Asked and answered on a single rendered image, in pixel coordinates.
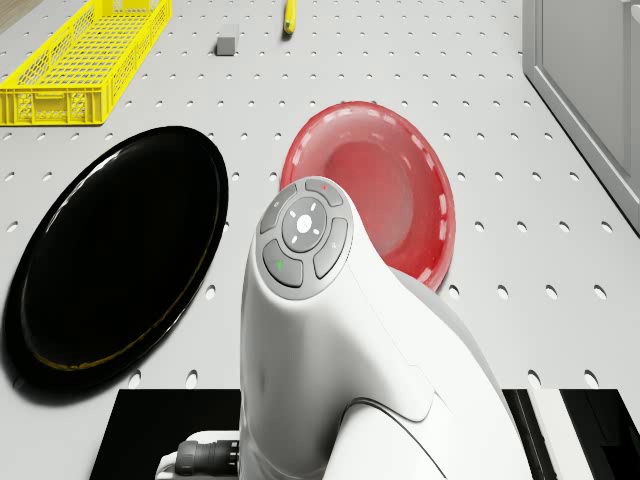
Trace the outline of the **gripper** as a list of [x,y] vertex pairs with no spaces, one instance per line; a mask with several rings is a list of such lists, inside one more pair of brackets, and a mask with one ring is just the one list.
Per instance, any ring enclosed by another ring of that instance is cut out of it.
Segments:
[[239,432],[190,435],[160,459],[155,480],[239,480]]

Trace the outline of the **white cabinet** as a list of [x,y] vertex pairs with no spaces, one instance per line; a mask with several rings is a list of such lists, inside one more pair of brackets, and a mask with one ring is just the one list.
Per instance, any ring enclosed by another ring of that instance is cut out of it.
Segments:
[[640,0],[522,0],[523,71],[640,236]]

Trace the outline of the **black plate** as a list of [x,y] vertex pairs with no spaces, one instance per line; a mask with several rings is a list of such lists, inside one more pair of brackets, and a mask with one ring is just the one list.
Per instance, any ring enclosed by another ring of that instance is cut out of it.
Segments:
[[227,171],[203,133],[134,135],[87,166],[35,229],[9,288],[5,351],[41,391],[97,386],[176,324],[220,243]]

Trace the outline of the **yellow basket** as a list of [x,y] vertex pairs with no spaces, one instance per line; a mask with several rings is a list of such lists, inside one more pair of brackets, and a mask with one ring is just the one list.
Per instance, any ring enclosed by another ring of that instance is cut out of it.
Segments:
[[0,83],[0,126],[101,125],[172,15],[172,0],[88,0]]

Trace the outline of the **black stove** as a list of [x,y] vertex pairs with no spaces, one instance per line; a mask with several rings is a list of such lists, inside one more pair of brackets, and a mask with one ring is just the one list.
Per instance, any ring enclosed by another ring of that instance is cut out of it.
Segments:
[[[615,389],[504,393],[534,480],[640,480],[640,432]],[[152,480],[200,430],[236,431],[237,390],[122,390],[90,480]]]

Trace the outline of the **red plate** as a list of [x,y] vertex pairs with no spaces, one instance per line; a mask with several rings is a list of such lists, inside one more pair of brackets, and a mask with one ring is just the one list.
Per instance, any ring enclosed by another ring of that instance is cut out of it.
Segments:
[[414,125],[370,102],[330,106],[294,138],[280,184],[308,176],[329,178],[349,194],[387,265],[439,288],[453,257],[454,197],[435,150]]

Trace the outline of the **grey cube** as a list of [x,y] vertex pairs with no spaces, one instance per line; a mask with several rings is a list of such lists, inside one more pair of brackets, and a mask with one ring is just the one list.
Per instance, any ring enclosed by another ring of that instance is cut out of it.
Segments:
[[238,50],[239,38],[240,29],[238,24],[223,24],[217,35],[216,55],[234,56]]

